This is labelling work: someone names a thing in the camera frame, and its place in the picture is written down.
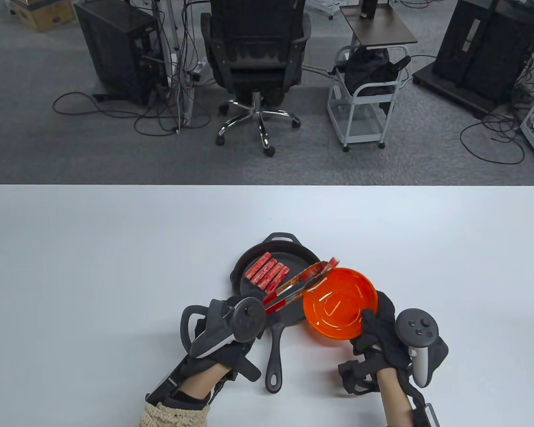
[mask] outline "forearm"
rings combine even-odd
[[[228,372],[230,372],[230,368],[226,368],[218,363],[207,371],[188,378],[182,383],[178,390],[186,393],[194,399],[205,399],[212,388],[214,388]]]
[[[386,368],[379,371],[377,382],[389,427],[413,427],[413,409],[397,380],[396,370]]]

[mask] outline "wrist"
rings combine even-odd
[[[228,372],[230,368],[215,364],[210,369],[188,378],[178,390],[195,399],[205,399]]]
[[[397,382],[397,370],[395,368],[383,368],[379,370],[376,375],[380,381]]]

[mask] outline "black computer tower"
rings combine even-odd
[[[432,71],[502,104],[534,53],[534,10],[514,0],[492,3],[458,1]]]
[[[142,105],[157,84],[168,86],[155,17],[121,0],[86,0],[75,4],[75,10],[104,83]]]

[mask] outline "wrist strap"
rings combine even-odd
[[[379,392],[380,387],[376,373],[382,369],[392,367],[380,352],[374,352],[373,355],[366,354],[365,356],[368,359],[364,362],[350,360],[338,365],[338,374],[342,378],[342,386],[352,395],[360,396],[366,393]],[[396,372],[397,380],[403,392],[412,398],[415,407],[424,408],[425,399],[421,392],[409,382],[409,372],[401,369],[396,369]]]

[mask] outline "brown tabletop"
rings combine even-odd
[[[360,18],[360,6],[341,6],[340,10],[362,46],[417,43],[389,4],[379,4],[373,20]]]

